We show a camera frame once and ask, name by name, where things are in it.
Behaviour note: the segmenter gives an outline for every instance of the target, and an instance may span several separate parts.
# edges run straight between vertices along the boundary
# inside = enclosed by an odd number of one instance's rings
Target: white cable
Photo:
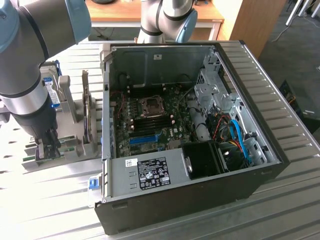
[[[308,6],[308,8],[312,7],[316,2],[317,2],[317,1],[315,1],[314,3],[312,3],[310,6]],[[274,40],[272,40],[272,41],[271,41],[272,43],[274,43],[274,42],[278,41],[278,39],[280,38],[280,36],[281,36],[285,31],[287,31],[287,30],[288,30],[288,28],[291,26],[291,24],[293,23],[294,19],[295,19],[297,16],[298,16],[298,14],[297,14],[297,15],[295,15],[295,16],[292,18],[290,25],[289,25],[289,26],[287,26],[287,27],[286,27],[282,32],[280,32],[280,34],[276,37],[276,39],[274,39]],[[310,23],[314,24],[317,28],[320,28],[320,27],[319,27],[319,26],[317,26],[314,22],[312,22],[312,21],[310,21],[310,20],[306,19],[305,17],[303,17],[303,18],[304,18],[305,20],[309,21]]]
[[[318,26],[317,24],[315,24],[313,21],[310,21],[309,19],[303,17],[305,20],[307,20],[308,22],[312,23],[316,28],[320,29],[320,26]]]

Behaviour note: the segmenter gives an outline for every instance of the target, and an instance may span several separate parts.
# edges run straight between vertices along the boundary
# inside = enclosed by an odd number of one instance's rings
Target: wooden table
[[[112,28],[140,28],[141,25],[141,1],[133,0],[125,2],[117,0],[110,4],[96,4],[91,0],[86,1],[89,9],[92,27]],[[196,28],[191,39],[216,40],[220,25],[224,18],[211,1],[199,1],[194,8],[198,12]]]

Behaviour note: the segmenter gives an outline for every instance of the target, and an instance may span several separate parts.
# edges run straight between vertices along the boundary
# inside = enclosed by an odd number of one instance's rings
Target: metal workbench
[[[19,127],[12,123],[0,128],[0,239],[320,239],[318,145],[246,46],[237,41],[221,45],[291,161],[275,180],[245,200],[106,236],[88,207],[87,193],[89,177],[101,172],[101,160],[26,173],[20,152],[28,137],[13,130]],[[102,114],[99,47],[85,41],[55,57],[71,77],[75,99],[82,94],[82,69],[88,69],[97,119]]]

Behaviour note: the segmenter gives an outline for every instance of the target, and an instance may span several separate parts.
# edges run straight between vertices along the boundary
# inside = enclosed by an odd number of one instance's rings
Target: gray robot arm
[[[185,43],[196,26],[193,0],[141,0],[139,44],[163,43],[164,35]]]
[[[0,0],[0,99],[39,145],[36,158],[59,157],[56,111],[40,74],[48,58],[90,34],[83,0]]]

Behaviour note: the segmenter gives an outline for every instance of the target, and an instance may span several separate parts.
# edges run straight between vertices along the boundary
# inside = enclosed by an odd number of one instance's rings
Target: floor
[[[294,4],[288,12],[287,7],[286,4],[258,60],[278,87],[287,80],[310,97],[311,105],[320,106],[320,21],[306,16],[317,28],[303,17],[296,17],[278,41],[272,42],[286,28]],[[320,142],[320,131],[313,135]]]

